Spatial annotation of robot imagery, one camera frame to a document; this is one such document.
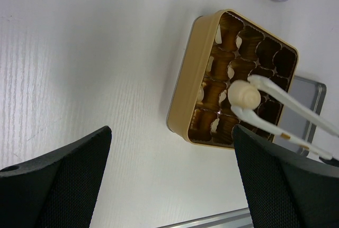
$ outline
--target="white table surface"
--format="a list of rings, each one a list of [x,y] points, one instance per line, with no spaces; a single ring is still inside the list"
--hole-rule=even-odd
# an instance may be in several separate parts
[[[0,167],[109,125],[91,227],[246,207],[234,151],[190,145],[165,123],[194,19],[224,8],[297,47],[297,73],[327,85],[322,115],[339,124],[338,0],[0,0]],[[321,130],[314,142],[339,156]]]

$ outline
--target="white cylindrical piece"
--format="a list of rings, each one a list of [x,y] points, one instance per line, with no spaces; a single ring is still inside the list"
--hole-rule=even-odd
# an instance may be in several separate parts
[[[236,80],[228,89],[228,100],[232,106],[254,110],[260,105],[261,96],[249,82]]]
[[[242,39],[241,37],[237,36],[237,38],[236,38],[236,40],[235,40],[235,43],[236,43],[236,45],[237,45],[237,48],[239,49],[240,46],[241,46],[242,43],[243,43],[243,39]]]
[[[213,61],[214,61],[214,57],[210,56],[210,58],[208,59],[207,66],[206,66],[206,72],[211,72],[212,71]]]
[[[217,44],[221,44],[221,43],[222,43],[220,25],[218,25],[218,28],[217,28],[217,33],[216,33],[216,37],[215,37],[215,42],[216,42]]]
[[[203,91],[202,86],[200,86],[198,96],[197,96],[197,103],[201,102],[203,100],[203,97],[204,97],[204,91]]]
[[[232,79],[234,77],[234,69],[231,66],[228,66],[227,75],[229,79]]]
[[[219,118],[217,118],[215,121],[212,122],[211,124],[211,133],[217,133],[217,127],[219,124]]]

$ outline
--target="black mesh fabric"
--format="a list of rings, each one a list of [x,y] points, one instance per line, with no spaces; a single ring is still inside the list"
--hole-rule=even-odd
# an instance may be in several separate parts
[[[233,138],[254,227],[305,227],[279,161],[243,130],[236,127]]]
[[[62,159],[36,228],[88,228],[110,149],[110,134],[94,137]]]
[[[339,227],[339,180],[282,163],[284,174],[309,228]]]

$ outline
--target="gold tin box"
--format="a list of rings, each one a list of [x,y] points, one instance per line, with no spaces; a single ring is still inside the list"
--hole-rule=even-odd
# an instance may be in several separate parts
[[[294,47],[233,10],[198,18],[168,113],[169,129],[188,142],[223,148],[233,148],[236,124],[272,140],[267,132],[232,113],[227,89],[234,80],[255,74],[288,91],[297,62]],[[277,125],[282,104],[266,93],[261,95],[256,113]]]

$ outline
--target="screw hole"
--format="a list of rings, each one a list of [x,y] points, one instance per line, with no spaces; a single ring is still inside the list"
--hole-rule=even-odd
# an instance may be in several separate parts
[[[2,170],[0,170],[0,172],[5,172],[5,171],[14,171],[14,170],[17,170],[19,169],[19,166],[8,166]]]

